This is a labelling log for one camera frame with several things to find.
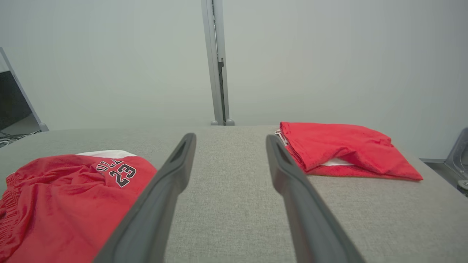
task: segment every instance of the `gray fabric surface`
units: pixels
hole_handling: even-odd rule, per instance
[[[69,130],[0,148],[5,177],[38,157],[120,149],[160,168],[187,132],[197,149],[178,199],[167,262],[294,262],[281,196],[273,189],[265,136],[274,126]],[[309,176],[368,262],[466,262],[468,200],[417,158],[420,183]]]

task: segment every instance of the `metal bracket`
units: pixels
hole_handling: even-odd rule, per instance
[[[457,189],[468,197],[468,180],[458,181]]]
[[[448,155],[445,165],[452,169],[455,173],[461,175],[462,178],[468,180],[468,170],[463,166],[462,156],[463,152],[468,146],[468,127],[461,131],[457,142],[453,146],[450,154]]]
[[[221,58],[221,62],[218,61],[218,67],[224,67],[224,58]]]

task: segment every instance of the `metal frame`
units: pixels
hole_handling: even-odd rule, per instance
[[[226,116],[226,125],[234,125],[234,120],[229,115],[229,99],[227,95],[227,64],[226,47],[224,46],[224,19],[223,19],[223,0],[213,0],[214,17],[216,22],[216,45],[218,48],[218,62],[222,63],[224,112]]]
[[[3,50],[3,47],[0,47],[0,53],[3,56],[3,59],[5,60],[5,63],[7,64],[8,69],[10,70],[11,74],[13,75],[13,78],[16,81],[16,84],[20,88],[21,94],[23,94],[24,99],[28,103],[29,108],[32,111],[32,114],[34,115],[34,118],[36,119],[37,123],[39,124],[39,128],[41,128],[41,131],[43,132],[48,132],[49,128],[47,128],[47,125],[45,123],[41,122],[41,119],[39,119],[39,116],[37,115],[36,111],[34,110],[34,107],[31,104],[31,101],[29,100],[28,96],[26,95],[26,92],[24,92],[23,86],[21,85],[20,81],[18,80],[18,77],[16,76],[15,71],[13,70],[13,67],[11,66],[10,61],[7,58],[7,54]]]
[[[421,162],[433,162],[433,163],[444,163],[445,159],[428,159],[428,158],[419,158]]]
[[[461,156],[466,147],[468,147],[468,127],[461,131],[460,136],[445,161],[445,165],[465,180],[468,180],[468,170],[465,169],[461,160]]]
[[[214,32],[214,13],[212,0],[201,0],[201,4],[215,118],[215,121],[212,121],[211,125],[224,125],[223,108],[221,102],[221,87],[219,85],[218,53],[216,51],[216,34]]]

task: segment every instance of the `black screen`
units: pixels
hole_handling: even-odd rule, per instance
[[[0,73],[0,130],[26,118],[31,113],[11,72]]]

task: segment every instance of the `white wall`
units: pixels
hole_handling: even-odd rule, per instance
[[[364,125],[436,159],[468,126],[468,1],[223,6],[236,124]]]
[[[3,1],[0,25],[50,130],[214,120],[199,1]]]

